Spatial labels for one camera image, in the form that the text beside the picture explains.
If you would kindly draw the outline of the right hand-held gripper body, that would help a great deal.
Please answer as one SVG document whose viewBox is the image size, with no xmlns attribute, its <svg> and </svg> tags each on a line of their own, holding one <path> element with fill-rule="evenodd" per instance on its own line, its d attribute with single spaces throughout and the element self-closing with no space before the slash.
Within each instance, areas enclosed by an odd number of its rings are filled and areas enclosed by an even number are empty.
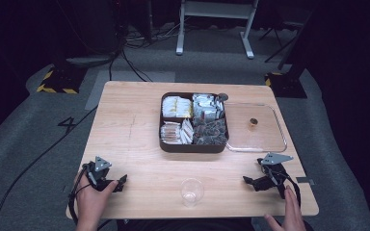
<svg viewBox="0 0 370 231">
<path fill-rule="evenodd" d="M 292 156 L 275 152 L 269 152 L 264 158 L 257 159 L 264 173 L 264 180 L 260 183 L 267 184 L 269 189 L 276 187 L 282 199 L 284 199 L 284 181 L 289 177 L 282 164 L 292 159 Z"/>
</svg>

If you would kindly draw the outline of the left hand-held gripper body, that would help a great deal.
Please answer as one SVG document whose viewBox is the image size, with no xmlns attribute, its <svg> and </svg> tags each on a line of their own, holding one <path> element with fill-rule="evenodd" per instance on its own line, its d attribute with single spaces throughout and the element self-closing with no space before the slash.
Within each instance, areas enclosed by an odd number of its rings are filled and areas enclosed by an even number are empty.
<svg viewBox="0 0 370 231">
<path fill-rule="evenodd" d="M 111 166 L 110 162 L 99 156 L 96 156 L 94 161 L 83 164 L 83 170 L 86 171 L 89 183 L 95 190 L 102 192 L 111 183 L 111 180 L 107 179 Z"/>
</svg>

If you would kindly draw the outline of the person's left hand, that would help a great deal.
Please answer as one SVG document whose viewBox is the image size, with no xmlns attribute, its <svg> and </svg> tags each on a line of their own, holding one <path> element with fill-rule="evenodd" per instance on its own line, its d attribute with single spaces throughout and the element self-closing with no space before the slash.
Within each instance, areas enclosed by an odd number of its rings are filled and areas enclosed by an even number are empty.
<svg viewBox="0 0 370 231">
<path fill-rule="evenodd" d="M 107 206 L 108 199 L 112 194 L 118 181 L 112 181 L 102 192 L 95 190 L 89 183 L 86 174 L 83 174 L 79 183 L 79 192 L 76 195 L 78 208 L 78 223 L 99 223 L 104 210 Z"/>
</svg>

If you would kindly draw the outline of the person's right hand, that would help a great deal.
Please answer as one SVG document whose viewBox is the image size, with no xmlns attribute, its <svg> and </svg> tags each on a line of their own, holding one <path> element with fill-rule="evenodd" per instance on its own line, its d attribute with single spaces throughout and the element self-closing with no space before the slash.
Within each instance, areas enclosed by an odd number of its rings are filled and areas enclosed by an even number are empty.
<svg viewBox="0 0 370 231">
<path fill-rule="evenodd" d="M 266 214 L 264 218 L 266 219 L 268 225 L 273 231 L 306 231 L 298 199 L 289 186 L 286 187 L 284 196 L 284 222 L 282 224 L 278 224 L 274 217 Z"/>
</svg>

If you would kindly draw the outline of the grey tape piece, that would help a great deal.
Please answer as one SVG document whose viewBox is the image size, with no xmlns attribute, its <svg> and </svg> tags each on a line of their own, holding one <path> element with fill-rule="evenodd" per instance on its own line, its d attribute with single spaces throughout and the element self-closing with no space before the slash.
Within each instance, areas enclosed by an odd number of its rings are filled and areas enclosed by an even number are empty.
<svg viewBox="0 0 370 231">
<path fill-rule="evenodd" d="M 316 185 L 315 181 L 308 177 L 296 177 L 297 183 L 307 183 L 310 186 Z"/>
</svg>

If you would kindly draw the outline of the clear box lid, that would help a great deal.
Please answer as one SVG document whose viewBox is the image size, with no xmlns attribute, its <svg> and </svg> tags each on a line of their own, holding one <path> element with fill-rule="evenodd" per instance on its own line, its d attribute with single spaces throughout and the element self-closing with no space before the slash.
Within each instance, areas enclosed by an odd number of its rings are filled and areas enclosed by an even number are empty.
<svg viewBox="0 0 370 231">
<path fill-rule="evenodd" d="M 263 103 L 226 103 L 226 147 L 233 152 L 283 152 L 287 141 L 273 107 Z"/>
</svg>

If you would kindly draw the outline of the clear plastic cup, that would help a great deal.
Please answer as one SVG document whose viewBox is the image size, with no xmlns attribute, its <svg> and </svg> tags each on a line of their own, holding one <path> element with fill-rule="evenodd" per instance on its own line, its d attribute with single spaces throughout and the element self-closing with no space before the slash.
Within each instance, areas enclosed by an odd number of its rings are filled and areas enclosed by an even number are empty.
<svg viewBox="0 0 370 231">
<path fill-rule="evenodd" d="M 188 178 L 181 183 L 180 194 L 186 207 L 194 207 L 203 199 L 204 187 L 198 179 Z"/>
</svg>

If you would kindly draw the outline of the pile of dark wrapped sweets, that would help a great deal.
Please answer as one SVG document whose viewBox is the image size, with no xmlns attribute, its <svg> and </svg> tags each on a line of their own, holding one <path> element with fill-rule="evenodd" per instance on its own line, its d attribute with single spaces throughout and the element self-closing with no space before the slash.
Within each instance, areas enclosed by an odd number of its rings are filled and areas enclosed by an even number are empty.
<svg viewBox="0 0 370 231">
<path fill-rule="evenodd" d="M 226 132 L 223 118 L 213 121 L 195 118 L 193 143 L 197 145 L 223 145 L 228 140 Z"/>
</svg>

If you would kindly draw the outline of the brown compartment box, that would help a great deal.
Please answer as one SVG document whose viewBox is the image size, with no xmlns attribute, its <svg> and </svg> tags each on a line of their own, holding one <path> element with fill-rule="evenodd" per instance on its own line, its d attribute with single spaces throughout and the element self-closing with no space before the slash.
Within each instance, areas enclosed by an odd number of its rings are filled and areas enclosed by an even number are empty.
<svg viewBox="0 0 370 231">
<path fill-rule="evenodd" d="M 161 110 L 160 110 L 160 122 L 159 122 L 159 142 L 160 147 L 166 152 L 178 152 L 178 153 L 220 153 L 225 149 L 226 144 L 223 145 L 197 145 L 197 144 L 167 144 L 161 140 L 160 137 L 160 128 L 164 124 L 165 121 L 173 121 L 181 123 L 185 118 L 188 118 L 193 126 L 194 129 L 194 115 L 193 115 L 193 94 L 194 93 L 206 93 L 206 92 L 167 92 L 161 98 Z M 192 115 L 190 117 L 163 117 L 162 113 L 162 103 L 163 99 L 167 96 L 180 96 L 182 98 L 187 98 L 192 101 Z M 223 119 L 225 120 L 226 129 L 227 129 L 227 122 L 225 117 L 225 103 L 224 104 L 224 113 Z"/>
</svg>

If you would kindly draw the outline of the pile of clear white packets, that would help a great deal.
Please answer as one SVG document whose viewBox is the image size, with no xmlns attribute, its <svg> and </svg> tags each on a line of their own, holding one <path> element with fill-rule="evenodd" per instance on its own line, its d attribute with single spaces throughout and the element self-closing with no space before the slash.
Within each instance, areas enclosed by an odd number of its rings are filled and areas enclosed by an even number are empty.
<svg viewBox="0 0 370 231">
<path fill-rule="evenodd" d="M 167 144 L 192 144 L 194 129 L 188 118 L 181 123 L 165 121 L 160 128 L 160 137 Z"/>
</svg>

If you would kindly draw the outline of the person's dark clothing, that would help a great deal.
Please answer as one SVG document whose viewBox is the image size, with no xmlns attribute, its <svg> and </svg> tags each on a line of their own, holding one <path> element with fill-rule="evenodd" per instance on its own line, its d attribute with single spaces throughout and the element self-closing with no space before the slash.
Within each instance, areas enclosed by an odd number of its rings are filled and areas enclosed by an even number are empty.
<svg viewBox="0 0 370 231">
<path fill-rule="evenodd" d="M 255 231 L 249 218 L 130 219 L 118 231 Z"/>
</svg>

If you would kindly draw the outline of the pile of silver packets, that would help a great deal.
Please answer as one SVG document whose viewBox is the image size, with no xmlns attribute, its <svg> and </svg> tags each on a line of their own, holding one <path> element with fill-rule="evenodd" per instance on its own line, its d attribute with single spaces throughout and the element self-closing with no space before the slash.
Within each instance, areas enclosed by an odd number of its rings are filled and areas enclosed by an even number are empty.
<svg viewBox="0 0 370 231">
<path fill-rule="evenodd" d="M 224 104 L 219 96 L 211 93 L 193 94 L 193 115 L 194 118 L 201 118 L 205 121 L 213 121 L 223 117 Z"/>
</svg>

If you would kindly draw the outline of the pile of white yellow packets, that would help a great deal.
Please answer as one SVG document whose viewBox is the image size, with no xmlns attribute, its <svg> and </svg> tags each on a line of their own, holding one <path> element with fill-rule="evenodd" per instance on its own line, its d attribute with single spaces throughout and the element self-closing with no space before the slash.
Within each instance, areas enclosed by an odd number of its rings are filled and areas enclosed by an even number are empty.
<svg viewBox="0 0 370 231">
<path fill-rule="evenodd" d="M 162 103 L 163 117 L 190 117 L 192 101 L 180 96 L 167 96 Z"/>
</svg>

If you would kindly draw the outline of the black stand yellow striped base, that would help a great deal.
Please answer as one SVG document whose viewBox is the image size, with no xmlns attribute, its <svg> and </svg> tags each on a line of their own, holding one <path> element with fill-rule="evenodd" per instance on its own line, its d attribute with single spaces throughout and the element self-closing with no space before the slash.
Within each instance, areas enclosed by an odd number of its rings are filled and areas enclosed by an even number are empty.
<svg viewBox="0 0 370 231">
<path fill-rule="evenodd" d="M 311 12 L 298 8 L 282 8 L 277 9 L 277 14 L 280 18 L 280 24 L 283 27 L 292 28 L 297 31 L 296 35 L 291 38 L 288 42 L 283 44 L 274 54 L 272 54 L 267 60 L 270 61 L 275 55 L 284 49 L 287 51 L 284 53 L 282 60 L 277 66 L 278 69 L 282 69 L 287 63 L 289 56 L 301 34 L 305 23 L 311 16 Z M 265 75 L 265 83 L 270 87 L 275 97 L 285 98 L 306 98 L 306 93 L 300 82 L 300 77 L 304 72 L 303 64 L 292 64 L 290 69 L 285 73 L 269 72 Z"/>
<path fill-rule="evenodd" d="M 63 52 L 57 48 L 49 48 L 48 55 L 52 66 L 44 75 L 37 92 L 78 93 L 87 69 L 68 62 Z"/>
</svg>

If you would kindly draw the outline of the grey floor mat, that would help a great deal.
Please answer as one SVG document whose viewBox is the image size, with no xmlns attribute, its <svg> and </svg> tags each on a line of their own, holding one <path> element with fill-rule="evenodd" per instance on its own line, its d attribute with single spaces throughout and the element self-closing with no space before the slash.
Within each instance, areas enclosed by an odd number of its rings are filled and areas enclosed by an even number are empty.
<svg viewBox="0 0 370 231">
<path fill-rule="evenodd" d="M 98 105 L 104 86 L 109 81 L 123 81 L 123 82 L 168 82 L 173 83 L 175 81 L 175 73 L 172 71 L 128 71 L 119 70 L 111 71 L 107 70 L 99 71 L 97 78 L 93 84 L 91 94 L 86 103 L 85 109 L 92 110 Z"/>
</svg>

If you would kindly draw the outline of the black tripod stand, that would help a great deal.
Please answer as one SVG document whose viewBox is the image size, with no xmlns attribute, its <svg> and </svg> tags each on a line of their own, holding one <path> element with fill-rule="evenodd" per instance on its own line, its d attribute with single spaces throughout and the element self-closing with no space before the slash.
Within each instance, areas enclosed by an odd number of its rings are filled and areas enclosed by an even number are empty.
<svg viewBox="0 0 370 231">
<path fill-rule="evenodd" d="M 276 40 L 277 40 L 277 44 L 279 45 L 279 49 L 276 50 L 269 58 L 267 58 L 265 60 L 266 63 L 268 63 L 272 58 L 274 58 L 276 55 L 278 55 L 281 51 L 283 51 L 285 48 L 287 48 L 290 44 L 292 44 L 295 39 L 296 39 L 296 36 L 298 35 L 298 33 L 301 31 L 301 29 L 303 28 L 304 26 L 304 23 L 303 22 L 297 22 L 297 21 L 293 21 L 293 20 L 281 20 L 276 27 L 271 27 L 269 28 L 260 38 L 259 40 L 263 40 L 264 38 L 266 38 L 270 33 L 274 33 L 275 36 L 276 36 Z M 296 32 L 296 35 L 294 37 L 292 37 L 290 40 L 288 40 L 287 42 L 285 43 L 282 43 L 281 42 L 281 39 L 280 39 L 280 36 L 279 36 L 279 32 L 281 32 L 282 30 L 284 29 L 287 29 L 287 30 L 290 30 L 290 31 L 295 31 Z"/>
</svg>

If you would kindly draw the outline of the white desk frame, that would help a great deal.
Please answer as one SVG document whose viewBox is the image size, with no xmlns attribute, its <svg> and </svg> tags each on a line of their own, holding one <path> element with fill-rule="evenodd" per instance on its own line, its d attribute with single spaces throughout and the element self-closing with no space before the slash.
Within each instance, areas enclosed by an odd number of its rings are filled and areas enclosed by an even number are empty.
<svg viewBox="0 0 370 231">
<path fill-rule="evenodd" d="M 179 34 L 175 53 L 178 56 L 181 56 L 184 52 L 186 16 L 244 19 L 247 21 L 246 27 L 244 31 L 239 33 L 239 35 L 247 58 L 253 59 L 254 53 L 249 42 L 249 34 L 257 10 L 258 1 L 259 0 L 252 0 L 249 4 L 234 4 L 181 0 L 179 10 Z"/>
</svg>

